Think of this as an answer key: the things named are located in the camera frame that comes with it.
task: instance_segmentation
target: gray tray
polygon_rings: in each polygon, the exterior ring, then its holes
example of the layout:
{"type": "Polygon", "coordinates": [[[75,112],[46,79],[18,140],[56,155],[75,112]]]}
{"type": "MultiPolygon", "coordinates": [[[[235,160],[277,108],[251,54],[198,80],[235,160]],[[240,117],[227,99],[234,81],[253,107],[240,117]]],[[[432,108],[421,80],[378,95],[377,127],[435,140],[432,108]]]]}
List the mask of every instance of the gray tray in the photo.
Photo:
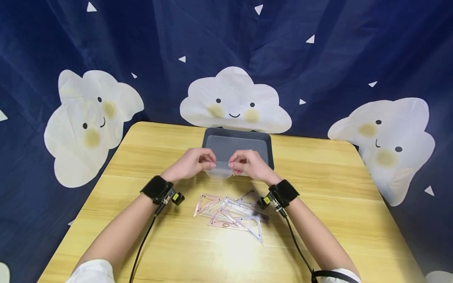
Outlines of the gray tray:
{"type": "Polygon", "coordinates": [[[252,149],[261,155],[272,170],[274,169],[272,143],[270,135],[265,133],[207,128],[202,147],[212,149],[218,162],[228,162],[238,149],[252,149]]]}

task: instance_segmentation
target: fabric backdrop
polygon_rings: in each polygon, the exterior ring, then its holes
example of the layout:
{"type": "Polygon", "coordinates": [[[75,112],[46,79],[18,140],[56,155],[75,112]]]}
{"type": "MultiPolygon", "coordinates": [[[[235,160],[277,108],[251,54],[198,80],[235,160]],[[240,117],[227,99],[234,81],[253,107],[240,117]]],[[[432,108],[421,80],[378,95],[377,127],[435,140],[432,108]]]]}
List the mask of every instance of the fabric backdrop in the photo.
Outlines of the fabric backdrop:
{"type": "Polygon", "coordinates": [[[37,281],[141,120],[355,144],[451,282],[452,26],[449,0],[0,1],[0,282],[37,281]]]}

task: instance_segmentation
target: wrist strap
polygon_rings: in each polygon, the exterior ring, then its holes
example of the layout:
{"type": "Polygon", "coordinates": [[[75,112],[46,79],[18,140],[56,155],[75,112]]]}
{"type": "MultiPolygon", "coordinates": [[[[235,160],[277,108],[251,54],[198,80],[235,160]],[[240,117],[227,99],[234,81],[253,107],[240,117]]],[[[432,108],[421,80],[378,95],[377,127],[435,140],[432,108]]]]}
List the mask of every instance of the wrist strap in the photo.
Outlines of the wrist strap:
{"type": "Polygon", "coordinates": [[[153,203],[160,204],[173,184],[165,181],[161,176],[154,176],[140,191],[153,200],[153,203]]]}
{"type": "Polygon", "coordinates": [[[280,183],[271,186],[269,191],[272,192],[274,198],[283,208],[287,207],[289,203],[299,195],[296,189],[294,189],[287,180],[283,180],[280,183]]]}
{"type": "Polygon", "coordinates": [[[331,278],[337,278],[337,279],[340,279],[340,280],[343,280],[345,282],[349,282],[349,283],[358,283],[355,279],[343,274],[343,273],[340,273],[340,272],[337,272],[337,271],[331,271],[331,270],[318,270],[318,271],[315,271],[312,273],[312,282],[313,283],[317,283],[318,281],[316,280],[316,277],[331,277],[331,278]]]}

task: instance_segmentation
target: forearm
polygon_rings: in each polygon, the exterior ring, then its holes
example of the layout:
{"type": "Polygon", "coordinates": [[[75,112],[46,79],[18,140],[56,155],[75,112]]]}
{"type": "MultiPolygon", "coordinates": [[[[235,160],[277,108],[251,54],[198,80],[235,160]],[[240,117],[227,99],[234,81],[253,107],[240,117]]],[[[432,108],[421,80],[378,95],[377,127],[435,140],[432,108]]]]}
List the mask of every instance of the forearm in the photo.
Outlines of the forearm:
{"type": "Polygon", "coordinates": [[[321,269],[344,268],[359,276],[356,266],[335,236],[303,201],[295,198],[285,211],[321,269]]]}
{"type": "Polygon", "coordinates": [[[156,207],[152,199],[140,194],[104,228],[80,258],[73,272],[79,265],[92,259],[105,259],[114,270],[119,268],[156,207]]]}

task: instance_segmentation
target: cloud mouth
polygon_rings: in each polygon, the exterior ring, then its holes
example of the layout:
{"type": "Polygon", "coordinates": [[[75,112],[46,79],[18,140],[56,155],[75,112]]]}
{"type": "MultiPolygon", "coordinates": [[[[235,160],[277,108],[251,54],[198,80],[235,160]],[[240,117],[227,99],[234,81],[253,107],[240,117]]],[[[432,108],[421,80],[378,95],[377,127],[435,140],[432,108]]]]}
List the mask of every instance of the cloud mouth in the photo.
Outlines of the cloud mouth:
{"type": "Polygon", "coordinates": [[[104,117],[104,124],[102,126],[100,126],[100,128],[102,128],[105,125],[106,125],[106,118],[104,117]]]}

